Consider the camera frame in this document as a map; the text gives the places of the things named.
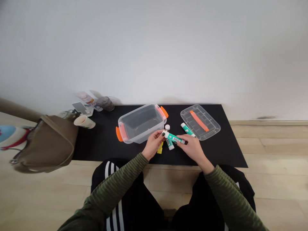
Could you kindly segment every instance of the white wall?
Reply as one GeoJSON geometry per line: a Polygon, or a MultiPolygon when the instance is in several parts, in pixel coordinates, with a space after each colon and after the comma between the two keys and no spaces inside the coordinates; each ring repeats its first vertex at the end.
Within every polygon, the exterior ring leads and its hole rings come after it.
{"type": "Polygon", "coordinates": [[[308,1],[4,0],[0,78],[0,97],[47,114],[92,89],[308,120],[308,1]]]}

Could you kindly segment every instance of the bag strap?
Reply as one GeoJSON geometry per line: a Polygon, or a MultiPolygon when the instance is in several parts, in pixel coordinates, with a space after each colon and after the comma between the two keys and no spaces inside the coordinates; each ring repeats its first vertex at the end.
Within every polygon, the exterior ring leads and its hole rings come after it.
{"type": "MultiPolygon", "coordinates": [[[[59,135],[61,135],[64,139],[66,139],[68,141],[68,143],[72,146],[72,151],[71,153],[69,154],[69,156],[62,162],[60,163],[59,165],[55,166],[54,168],[52,168],[51,170],[48,170],[47,172],[51,172],[51,171],[54,171],[56,170],[57,168],[59,168],[62,164],[64,164],[71,156],[72,154],[74,153],[74,149],[75,149],[75,146],[72,144],[71,141],[69,141],[69,139],[66,138],[66,136],[61,132],[59,126],[53,122],[48,116],[46,115],[42,115],[41,116],[41,119],[46,123],[48,124],[53,130],[55,130],[59,135]]],[[[19,171],[19,172],[22,172],[22,173],[42,173],[42,172],[46,172],[46,171],[33,171],[33,170],[30,170],[27,166],[23,165],[23,163],[16,163],[14,164],[14,169],[19,171]]]]}

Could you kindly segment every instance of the green glue stick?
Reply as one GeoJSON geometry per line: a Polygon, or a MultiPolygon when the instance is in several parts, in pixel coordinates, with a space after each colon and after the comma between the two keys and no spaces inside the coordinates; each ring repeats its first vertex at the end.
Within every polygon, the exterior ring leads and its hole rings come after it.
{"type": "Polygon", "coordinates": [[[185,130],[185,132],[188,135],[191,135],[193,137],[196,137],[196,135],[189,129],[189,127],[187,127],[187,125],[185,123],[181,123],[181,127],[185,130]]]}
{"type": "Polygon", "coordinates": [[[168,145],[169,150],[174,149],[174,146],[173,146],[173,143],[172,143],[172,141],[171,141],[171,140],[166,139],[166,143],[167,143],[167,145],[168,145]]]}
{"type": "Polygon", "coordinates": [[[163,131],[162,136],[165,137],[166,139],[171,140],[172,142],[180,142],[182,144],[188,144],[188,141],[183,140],[178,138],[177,136],[167,132],[167,131],[163,131]]]}

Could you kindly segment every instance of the left hand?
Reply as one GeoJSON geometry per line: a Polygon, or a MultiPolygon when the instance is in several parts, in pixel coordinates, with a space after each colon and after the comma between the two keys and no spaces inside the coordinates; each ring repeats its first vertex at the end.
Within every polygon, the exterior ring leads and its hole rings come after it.
{"type": "Polygon", "coordinates": [[[142,151],[142,155],[149,161],[157,153],[160,144],[166,140],[161,134],[165,130],[158,130],[152,133],[147,141],[147,145],[142,151]]]}

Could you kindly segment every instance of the black pants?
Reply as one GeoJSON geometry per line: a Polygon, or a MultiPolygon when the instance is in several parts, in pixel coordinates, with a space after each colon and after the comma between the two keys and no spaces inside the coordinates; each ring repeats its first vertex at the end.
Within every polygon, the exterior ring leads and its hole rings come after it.
{"type": "MultiPolygon", "coordinates": [[[[93,173],[91,192],[127,162],[119,158],[105,160],[93,173]]],[[[256,210],[254,191],[244,173],[231,166],[220,167],[236,182],[253,210],[256,210]]],[[[180,207],[175,213],[172,229],[228,230],[202,172],[193,186],[192,194],[189,204],[180,207]]],[[[106,220],[105,230],[160,230],[164,225],[164,212],[144,185],[141,173],[106,220]]]]}

